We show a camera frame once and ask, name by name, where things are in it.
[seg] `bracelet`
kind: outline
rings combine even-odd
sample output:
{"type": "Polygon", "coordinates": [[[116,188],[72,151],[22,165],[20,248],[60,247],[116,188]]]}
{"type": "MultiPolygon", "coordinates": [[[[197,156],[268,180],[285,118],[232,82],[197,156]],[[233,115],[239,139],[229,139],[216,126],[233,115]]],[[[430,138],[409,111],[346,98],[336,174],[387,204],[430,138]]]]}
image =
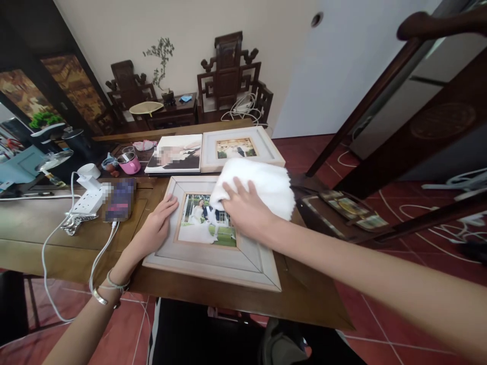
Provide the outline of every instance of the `bracelet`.
{"type": "MultiPolygon", "coordinates": [[[[100,294],[98,294],[98,291],[96,289],[93,289],[93,296],[95,297],[95,299],[100,303],[100,304],[103,304],[103,305],[107,305],[108,304],[108,301],[106,299],[103,299],[101,297],[100,294]]],[[[118,307],[120,307],[120,301],[115,304],[113,306],[113,309],[117,309],[118,307]]]]}
{"type": "Polygon", "coordinates": [[[107,281],[112,286],[110,289],[120,289],[122,294],[128,290],[128,285],[130,284],[130,279],[125,285],[117,285],[110,279],[110,273],[112,272],[113,268],[107,273],[107,281]]]}

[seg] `pink mug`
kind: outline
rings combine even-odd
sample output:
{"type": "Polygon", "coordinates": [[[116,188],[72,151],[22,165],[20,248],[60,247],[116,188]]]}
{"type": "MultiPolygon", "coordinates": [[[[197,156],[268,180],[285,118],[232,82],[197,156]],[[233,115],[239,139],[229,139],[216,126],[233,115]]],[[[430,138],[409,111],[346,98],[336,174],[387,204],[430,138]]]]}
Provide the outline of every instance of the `pink mug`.
{"type": "Polygon", "coordinates": [[[121,154],[117,158],[117,162],[127,175],[134,175],[141,169],[141,163],[133,152],[121,154]]]}

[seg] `white door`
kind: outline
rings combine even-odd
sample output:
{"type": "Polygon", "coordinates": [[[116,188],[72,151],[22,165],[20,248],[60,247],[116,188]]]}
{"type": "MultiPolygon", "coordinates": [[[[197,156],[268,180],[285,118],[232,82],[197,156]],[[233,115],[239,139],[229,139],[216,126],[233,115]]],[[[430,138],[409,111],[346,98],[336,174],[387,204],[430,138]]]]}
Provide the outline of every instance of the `white door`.
{"type": "Polygon", "coordinates": [[[272,138],[335,133],[403,46],[401,22],[440,0],[319,0],[272,138]]]}

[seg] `smartphone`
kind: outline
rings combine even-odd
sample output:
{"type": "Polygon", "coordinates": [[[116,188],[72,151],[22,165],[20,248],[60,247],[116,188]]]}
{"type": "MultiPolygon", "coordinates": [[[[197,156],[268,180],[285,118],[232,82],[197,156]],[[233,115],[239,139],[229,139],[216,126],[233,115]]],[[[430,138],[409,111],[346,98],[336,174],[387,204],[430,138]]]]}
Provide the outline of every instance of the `smartphone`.
{"type": "Polygon", "coordinates": [[[124,222],[133,210],[136,182],[134,178],[119,180],[108,196],[105,206],[105,222],[124,222]]]}

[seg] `red tile floor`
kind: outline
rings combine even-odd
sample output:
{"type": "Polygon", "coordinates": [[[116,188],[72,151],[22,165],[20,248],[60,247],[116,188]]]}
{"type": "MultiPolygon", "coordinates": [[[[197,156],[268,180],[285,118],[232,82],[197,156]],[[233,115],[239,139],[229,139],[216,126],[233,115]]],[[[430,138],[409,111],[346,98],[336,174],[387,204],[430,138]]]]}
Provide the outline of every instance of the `red tile floor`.
{"type": "MultiPolygon", "coordinates": [[[[291,172],[305,172],[331,138],[332,135],[286,138],[275,139],[274,143],[286,159],[286,167],[291,172]]],[[[353,169],[353,167],[343,166],[337,161],[338,157],[346,151],[345,147],[340,146],[318,171],[317,176],[323,183],[333,187],[353,169]]],[[[346,165],[353,166],[358,163],[350,153],[343,155],[340,160],[346,165]]],[[[399,206],[403,204],[428,207],[450,204],[458,193],[423,191],[420,186],[421,184],[417,182],[396,182],[383,188],[382,193],[397,214],[401,214],[399,206]]],[[[399,221],[387,209],[378,194],[368,198],[367,202],[390,223],[395,224],[399,221]]],[[[416,216],[425,211],[408,207],[405,208],[405,212],[416,216]]],[[[421,232],[421,234],[447,252],[459,255],[456,253],[454,245],[447,240],[429,231],[421,232]]],[[[486,268],[453,258],[427,244],[416,235],[395,240],[383,252],[487,286],[486,268]]],[[[41,324],[56,322],[57,317],[46,296],[42,280],[34,280],[33,285],[41,324]]],[[[436,340],[408,324],[373,299],[339,282],[336,285],[357,329],[356,331],[345,331],[344,334],[350,346],[369,365],[468,364],[466,360],[456,356],[436,340]]],[[[52,297],[64,317],[77,315],[90,298],[87,285],[50,279],[49,287],[52,297]]],[[[27,302],[30,303],[27,290],[26,296],[27,302]]],[[[147,308],[152,325],[155,299],[138,294],[134,297],[125,294],[122,306],[115,311],[100,345],[90,361],[91,365],[102,363],[130,365],[134,355],[134,364],[145,364],[150,326],[147,318],[144,317],[143,306],[137,301],[141,301],[147,308]]],[[[29,316],[29,322],[33,326],[33,315],[30,308],[29,316]]],[[[263,316],[255,316],[255,320],[263,325],[267,322],[267,318],[263,316]]],[[[41,364],[67,326],[55,327],[6,346],[0,350],[0,365],[41,364]]]]}

